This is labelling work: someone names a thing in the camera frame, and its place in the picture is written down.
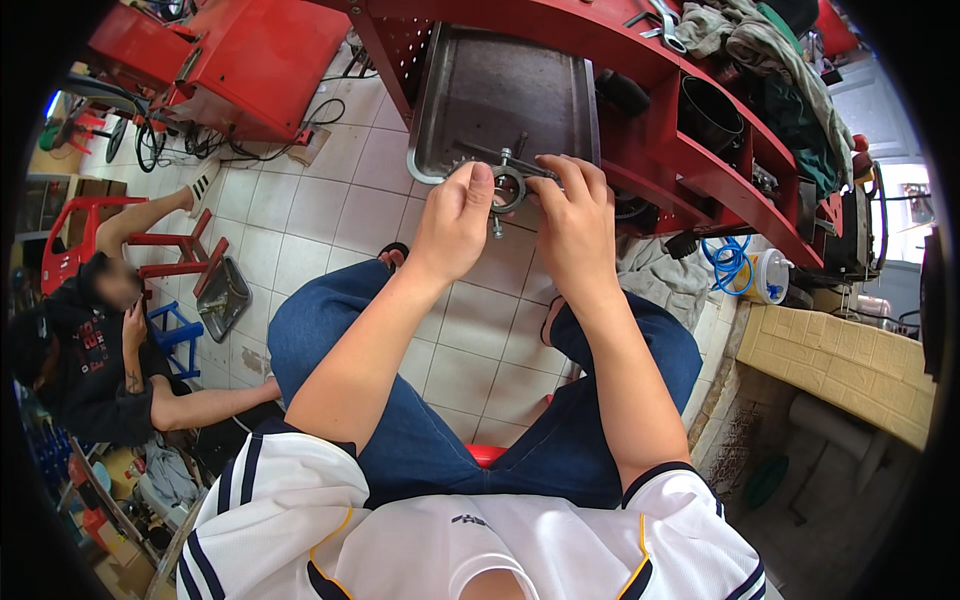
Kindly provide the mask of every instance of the small metal tray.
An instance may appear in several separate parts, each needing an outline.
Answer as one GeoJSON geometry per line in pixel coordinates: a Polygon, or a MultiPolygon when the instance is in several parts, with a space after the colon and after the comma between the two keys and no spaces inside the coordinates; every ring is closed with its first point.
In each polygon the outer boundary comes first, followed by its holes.
{"type": "Polygon", "coordinates": [[[214,342],[223,342],[230,328],[250,306],[251,300],[250,287],[240,275],[233,258],[224,256],[197,298],[197,311],[214,342]],[[214,308],[223,302],[226,302],[223,310],[214,308]]]}
{"type": "Polygon", "coordinates": [[[441,183],[462,156],[475,154],[454,140],[497,154],[511,148],[527,162],[538,154],[565,153],[599,166],[589,60],[518,37],[438,23],[423,71],[407,148],[407,169],[415,180],[441,183]]]}

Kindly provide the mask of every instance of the white shirt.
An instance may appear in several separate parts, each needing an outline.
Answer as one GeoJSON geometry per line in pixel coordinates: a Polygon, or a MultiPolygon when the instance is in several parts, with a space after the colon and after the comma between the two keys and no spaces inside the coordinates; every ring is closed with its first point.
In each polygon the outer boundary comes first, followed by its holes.
{"type": "Polygon", "coordinates": [[[757,600],[763,565],[703,479],[670,463],[622,509],[535,495],[432,495],[363,508],[356,461],[304,433],[253,433],[204,500],[180,599],[457,599],[514,572],[526,598],[757,600]]]}

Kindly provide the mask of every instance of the white bucket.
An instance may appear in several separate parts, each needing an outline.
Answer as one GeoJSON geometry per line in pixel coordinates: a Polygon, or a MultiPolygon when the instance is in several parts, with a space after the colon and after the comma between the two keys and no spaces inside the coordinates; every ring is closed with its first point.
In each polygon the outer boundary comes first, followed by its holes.
{"type": "MultiPolygon", "coordinates": [[[[766,252],[747,252],[748,260],[754,265],[754,282],[742,295],[754,302],[780,304],[786,298],[786,288],[790,285],[790,269],[794,266],[783,252],[771,248],[766,252]]],[[[739,273],[729,287],[742,290],[750,280],[750,266],[743,263],[739,273]]]]}

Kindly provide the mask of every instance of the forearm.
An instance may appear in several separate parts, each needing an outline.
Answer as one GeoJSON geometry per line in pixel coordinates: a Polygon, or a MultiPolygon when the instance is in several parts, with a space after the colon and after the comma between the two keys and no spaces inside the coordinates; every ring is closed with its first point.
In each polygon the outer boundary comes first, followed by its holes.
{"type": "Polygon", "coordinates": [[[392,276],[290,403],[301,431],[353,442],[359,453],[383,415],[403,354],[444,287],[407,265],[392,276]]]}
{"type": "Polygon", "coordinates": [[[124,387],[127,388],[127,393],[141,394],[143,392],[143,373],[140,370],[140,355],[136,348],[124,348],[123,370],[125,376],[124,387]]]}
{"type": "Polygon", "coordinates": [[[571,308],[593,354],[600,421],[624,489],[656,465],[689,462],[683,422],[619,288],[571,308]]]}

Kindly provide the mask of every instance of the blue jeans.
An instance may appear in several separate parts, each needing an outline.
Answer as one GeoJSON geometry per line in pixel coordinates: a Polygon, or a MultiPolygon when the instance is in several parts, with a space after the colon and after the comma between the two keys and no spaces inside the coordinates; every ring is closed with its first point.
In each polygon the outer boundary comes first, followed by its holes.
{"type": "MultiPolygon", "coordinates": [[[[280,306],[267,346],[285,402],[389,277],[383,263],[368,260],[304,284],[280,306]]],[[[697,345],[662,308],[632,294],[627,300],[682,412],[700,371],[697,345]]],[[[438,493],[529,493],[564,497],[582,507],[616,506],[622,490],[600,423],[593,358],[568,306],[554,321],[550,341],[587,376],[557,390],[540,418],[490,468],[478,466],[446,423],[397,375],[383,417],[358,457],[370,485],[368,508],[438,493]]],[[[643,389],[638,381],[638,402],[643,389]]]]}

